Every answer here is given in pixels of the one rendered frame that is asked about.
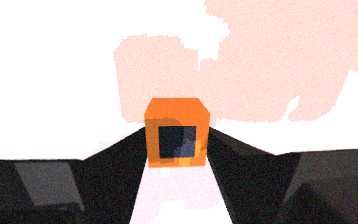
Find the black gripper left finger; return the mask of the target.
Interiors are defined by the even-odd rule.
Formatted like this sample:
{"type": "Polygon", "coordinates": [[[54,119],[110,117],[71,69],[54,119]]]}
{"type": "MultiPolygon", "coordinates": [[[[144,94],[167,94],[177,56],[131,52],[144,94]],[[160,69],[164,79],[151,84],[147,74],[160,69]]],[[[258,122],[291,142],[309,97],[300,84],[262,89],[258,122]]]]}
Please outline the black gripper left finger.
{"type": "Polygon", "coordinates": [[[76,224],[129,224],[147,161],[145,127],[85,159],[0,159],[0,210],[68,210],[76,224]]]}

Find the orange block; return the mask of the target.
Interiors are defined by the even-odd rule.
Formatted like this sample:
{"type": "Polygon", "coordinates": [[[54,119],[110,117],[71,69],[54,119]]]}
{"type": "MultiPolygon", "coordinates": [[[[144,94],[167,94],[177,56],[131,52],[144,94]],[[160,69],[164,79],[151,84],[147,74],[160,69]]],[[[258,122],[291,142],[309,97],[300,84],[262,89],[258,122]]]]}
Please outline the orange block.
{"type": "Polygon", "coordinates": [[[152,98],[144,119],[148,168],[205,166],[210,113],[198,98],[152,98]]]}

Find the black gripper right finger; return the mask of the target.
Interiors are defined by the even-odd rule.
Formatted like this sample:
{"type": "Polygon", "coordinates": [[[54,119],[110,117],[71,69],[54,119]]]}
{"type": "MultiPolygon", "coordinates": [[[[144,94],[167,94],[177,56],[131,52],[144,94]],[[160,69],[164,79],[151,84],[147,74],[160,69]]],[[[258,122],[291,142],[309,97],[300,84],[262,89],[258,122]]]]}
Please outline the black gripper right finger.
{"type": "Polygon", "coordinates": [[[206,156],[232,224],[283,224],[304,181],[358,176],[358,148],[275,155],[210,126],[206,156]]]}

